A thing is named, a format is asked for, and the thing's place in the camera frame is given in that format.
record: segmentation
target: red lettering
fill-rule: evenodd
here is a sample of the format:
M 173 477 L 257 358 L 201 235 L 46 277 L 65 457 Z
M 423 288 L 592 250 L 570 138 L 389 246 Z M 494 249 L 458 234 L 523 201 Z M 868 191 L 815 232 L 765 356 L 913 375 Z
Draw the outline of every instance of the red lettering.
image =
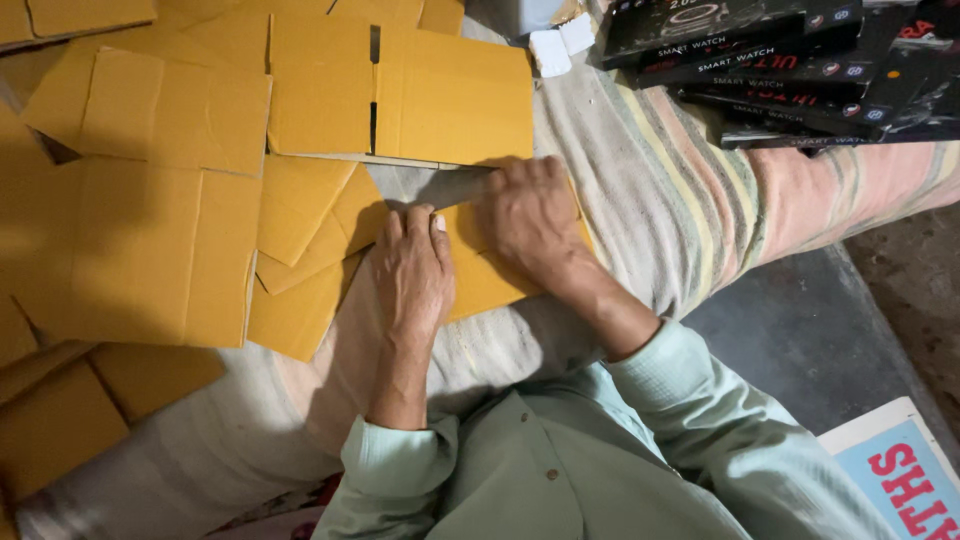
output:
M 946 514 L 947 507 L 944 506 L 943 501 L 937 501 L 933 506 L 919 514 L 914 514 L 913 512 L 913 506 L 907 506 L 897 513 L 900 515 L 903 524 L 906 525 L 906 530 L 910 533 L 910 536 L 919 536 L 926 532 L 926 527 L 920 524 L 938 514 Z
M 893 473 L 894 469 L 897 468 L 897 454 L 903 454 L 903 459 L 900 460 L 900 467 L 906 467 L 907 465 L 912 465 L 917 462 L 917 457 L 913 455 L 913 449 L 905 443 L 895 444 L 887 449 L 883 457 L 877 454 L 868 458 L 867 462 L 870 463 L 870 469 L 875 475 L 885 477 Z M 886 459 L 886 464 L 881 464 L 881 459 Z
M 946 518 L 944 522 L 940 524 L 936 530 L 931 532 L 930 535 L 924 540 L 957 540 L 960 538 L 960 535 L 951 538 L 950 535 L 947 534 L 948 532 L 957 529 L 960 529 L 960 527 L 957 526 L 957 522 L 953 521 L 953 518 Z
M 924 468 L 920 465 L 915 465 L 912 469 L 896 477 L 895 479 L 884 480 L 880 483 L 880 485 L 883 487 L 883 491 L 886 493 L 893 493 L 898 488 L 903 490 L 902 494 L 894 495 L 890 498 L 890 502 L 894 504 L 894 508 L 900 508 L 904 503 L 910 501 L 918 495 L 933 492 L 933 484 L 930 483 L 930 480 L 925 479 L 918 485 L 913 485 L 910 483 L 912 480 L 921 479 L 923 477 Z

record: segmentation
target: striped cloth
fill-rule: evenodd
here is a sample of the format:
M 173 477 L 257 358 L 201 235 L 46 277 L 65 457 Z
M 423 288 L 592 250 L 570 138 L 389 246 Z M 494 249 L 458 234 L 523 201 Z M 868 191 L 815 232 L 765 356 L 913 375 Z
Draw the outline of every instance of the striped cloth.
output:
M 500 40 L 493 3 L 473 3 L 465 35 Z M 683 317 L 750 268 L 960 199 L 960 143 L 722 152 L 704 113 L 660 88 L 576 58 L 537 81 L 535 150 L 575 179 L 598 256 L 657 312 Z M 439 207 L 479 176 L 372 166 L 388 199 Z M 228 374 L 140 425 L 127 440 L 25 502 L 24 538 L 191 538 L 340 468 L 372 387 L 379 328 L 369 265 L 309 364 L 248 343 L 223 350 Z M 590 333 L 548 297 L 444 327 L 431 405 L 464 412 L 515 381 L 596 358 Z

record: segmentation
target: stack of boxes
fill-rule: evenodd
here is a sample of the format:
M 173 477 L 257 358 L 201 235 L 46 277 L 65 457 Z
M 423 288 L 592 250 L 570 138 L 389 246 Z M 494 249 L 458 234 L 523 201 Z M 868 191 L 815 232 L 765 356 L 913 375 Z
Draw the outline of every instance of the stack of boxes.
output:
M 960 138 L 949 0 L 615 2 L 604 65 L 719 110 L 725 149 Z

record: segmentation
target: right hand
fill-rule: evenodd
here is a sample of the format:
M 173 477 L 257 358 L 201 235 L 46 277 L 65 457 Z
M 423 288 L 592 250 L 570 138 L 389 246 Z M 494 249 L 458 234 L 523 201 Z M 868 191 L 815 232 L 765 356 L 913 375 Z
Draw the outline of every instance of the right hand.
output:
M 555 156 L 491 172 L 476 209 L 490 247 L 547 291 L 560 294 L 579 262 L 595 261 L 579 235 L 577 204 Z

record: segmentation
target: forearm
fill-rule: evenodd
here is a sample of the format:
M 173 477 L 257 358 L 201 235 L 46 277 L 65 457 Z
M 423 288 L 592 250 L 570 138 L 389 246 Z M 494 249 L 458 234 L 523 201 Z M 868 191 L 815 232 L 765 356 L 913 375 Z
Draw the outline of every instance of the forearm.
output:
M 588 250 L 566 258 L 547 288 L 596 332 L 607 361 L 633 355 L 657 333 L 660 318 L 626 290 Z

